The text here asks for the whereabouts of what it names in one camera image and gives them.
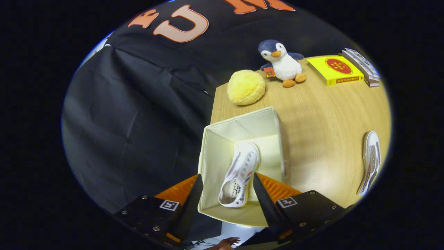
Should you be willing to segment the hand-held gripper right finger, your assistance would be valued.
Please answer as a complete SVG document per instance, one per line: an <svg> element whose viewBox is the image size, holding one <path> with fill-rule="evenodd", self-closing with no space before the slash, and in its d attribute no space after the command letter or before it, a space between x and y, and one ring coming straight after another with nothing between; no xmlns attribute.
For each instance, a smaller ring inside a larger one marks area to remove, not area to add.
<svg viewBox="0 0 444 250"><path fill-rule="evenodd" d="M254 174L253 187L268 229L279 244L308 239L354 208L344 208L316 190L300 192L260 173Z"/></svg>

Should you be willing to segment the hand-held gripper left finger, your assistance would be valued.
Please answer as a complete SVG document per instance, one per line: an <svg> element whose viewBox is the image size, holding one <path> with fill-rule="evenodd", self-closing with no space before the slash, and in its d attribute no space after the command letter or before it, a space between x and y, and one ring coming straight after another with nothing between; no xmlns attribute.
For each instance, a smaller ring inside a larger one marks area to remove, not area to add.
<svg viewBox="0 0 444 250"><path fill-rule="evenodd" d="M114 217L159 246L182 248L198 211L202 191L202 176L196 174L155 196L140 195Z"/></svg>

